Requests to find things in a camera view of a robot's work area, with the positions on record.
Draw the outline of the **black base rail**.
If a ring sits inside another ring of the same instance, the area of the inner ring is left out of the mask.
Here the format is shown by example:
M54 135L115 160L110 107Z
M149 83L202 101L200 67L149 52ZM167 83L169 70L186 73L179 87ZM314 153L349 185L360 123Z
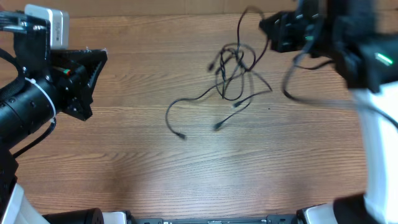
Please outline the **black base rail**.
M267 215L259 218L188 218L188 219L162 219L162 218L127 218L128 224L304 224L294 214Z

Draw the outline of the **brown cardboard wall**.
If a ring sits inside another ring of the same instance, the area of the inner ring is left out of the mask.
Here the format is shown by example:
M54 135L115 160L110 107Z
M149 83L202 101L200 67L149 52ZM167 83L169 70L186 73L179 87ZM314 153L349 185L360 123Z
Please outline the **brown cardboard wall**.
M72 17L92 17L230 14L243 12L247 6L278 12L295 9L297 3L293 0L1 0L1 7L15 11L34 4L67 11Z

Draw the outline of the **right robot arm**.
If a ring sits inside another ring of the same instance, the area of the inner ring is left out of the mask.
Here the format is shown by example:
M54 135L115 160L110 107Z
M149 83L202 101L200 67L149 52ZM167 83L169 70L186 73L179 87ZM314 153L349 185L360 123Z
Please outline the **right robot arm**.
M397 222L397 35L377 30L373 1L300 1L296 10L261 20L272 50L296 52L282 90L305 56L326 57L352 98L313 106L356 110L368 169L364 193L298 210L297 223Z

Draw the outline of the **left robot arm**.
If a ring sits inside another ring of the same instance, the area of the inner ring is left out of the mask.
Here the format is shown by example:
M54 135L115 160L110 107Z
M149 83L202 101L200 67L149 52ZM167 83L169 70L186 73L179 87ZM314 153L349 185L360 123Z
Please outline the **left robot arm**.
M41 215L17 183L16 159L43 141L62 112L82 121L92 115L92 94L108 56L105 50L54 50L36 70L18 71L16 84L1 89L1 223L130 223L126 212L98 208Z

